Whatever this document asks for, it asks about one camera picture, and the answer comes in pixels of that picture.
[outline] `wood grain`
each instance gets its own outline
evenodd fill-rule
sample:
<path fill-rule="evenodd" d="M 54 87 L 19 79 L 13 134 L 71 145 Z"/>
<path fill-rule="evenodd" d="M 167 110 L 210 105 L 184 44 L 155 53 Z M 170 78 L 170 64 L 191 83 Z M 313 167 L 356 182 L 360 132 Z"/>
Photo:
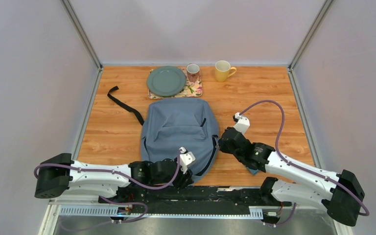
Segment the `wood grain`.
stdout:
<path fill-rule="evenodd" d="M 112 102 L 107 92 L 119 86 L 113 96 L 139 110 L 146 118 L 149 104 L 155 102 L 147 97 L 146 86 L 149 71 L 154 68 L 104 68 L 78 160 L 104 165 L 140 160 L 141 126 L 132 113 Z M 201 98 L 210 104 L 220 126 L 220 135 L 226 127 L 234 125 L 234 113 L 241 112 L 256 101 L 272 99 L 280 103 L 285 111 L 280 150 L 292 158 L 313 165 L 286 68 L 237 67 L 237 73 L 225 82 L 214 79 L 213 69 L 201 67 L 204 89 Z M 278 107 L 264 103 L 245 115 L 251 120 L 246 138 L 274 146 L 281 122 Z M 271 175 L 260 172 L 254 176 L 233 155 L 219 152 L 211 171 L 197 185 L 260 186 L 267 176 Z"/>

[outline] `cup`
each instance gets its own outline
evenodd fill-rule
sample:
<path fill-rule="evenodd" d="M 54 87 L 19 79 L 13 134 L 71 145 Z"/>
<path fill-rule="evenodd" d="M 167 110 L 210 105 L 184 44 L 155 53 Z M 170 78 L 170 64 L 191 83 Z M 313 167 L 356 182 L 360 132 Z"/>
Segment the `cup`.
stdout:
<path fill-rule="evenodd" d="M 200 77 L 200 67 L 196 64 L 190 64 L 187 66 L 188 81 L 196 82 Z"/>
<path fill-rule="evenodd" d="M 231 67 L 230 63 L 225 60 L 220 60 L 215 63 L 215 78 L 219 82 L 224 82 L 228 77 L 237 72 L 236 67 Z"/>

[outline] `backpack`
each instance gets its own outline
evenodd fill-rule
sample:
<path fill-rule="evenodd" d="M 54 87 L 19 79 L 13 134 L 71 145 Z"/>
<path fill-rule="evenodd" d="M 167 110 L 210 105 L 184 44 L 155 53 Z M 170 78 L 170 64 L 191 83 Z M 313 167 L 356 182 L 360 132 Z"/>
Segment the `backpack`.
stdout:
<path fill-rule="evenodd" d="M 217 155 L 219 127 L 209 104 L 199 98 L 161 99 L 149 105 L 146 121 L 130 106 L 107 95 L 127 111 L 134 113 L 142 125 L 141 158 L 157 162 L 175 159 L 178 149 L 184 147 L 195 156 L 192 171 L 194 183 L 204 177 L 214 164 Z"/>

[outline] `yellow mug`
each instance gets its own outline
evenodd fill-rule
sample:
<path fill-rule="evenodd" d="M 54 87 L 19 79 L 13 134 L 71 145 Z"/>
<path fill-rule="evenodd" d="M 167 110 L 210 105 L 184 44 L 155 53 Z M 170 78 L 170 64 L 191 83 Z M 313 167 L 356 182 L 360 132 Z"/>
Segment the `yellow mug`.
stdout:
<path fill-rule="evenodd" d="M 230 63 L 225 60 L 220 60 L 215 63 L 215 78 L 219 82 L 224 82 L 235 72 L 237 72 L 237 69 L 235 67 L 231 67 Z"/>

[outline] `green plate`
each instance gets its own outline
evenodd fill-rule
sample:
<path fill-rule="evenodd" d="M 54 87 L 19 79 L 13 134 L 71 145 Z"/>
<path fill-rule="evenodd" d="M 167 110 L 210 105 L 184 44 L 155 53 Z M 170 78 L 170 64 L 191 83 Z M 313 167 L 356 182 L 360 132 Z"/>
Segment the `green plate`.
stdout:
<path fill-rule="evenodd" d="M 146 83 L 151 92 L 167 97 L 182 91 L 185 82 L 182 70 L 174 66 L 163 66 L 153 70 Z"/>

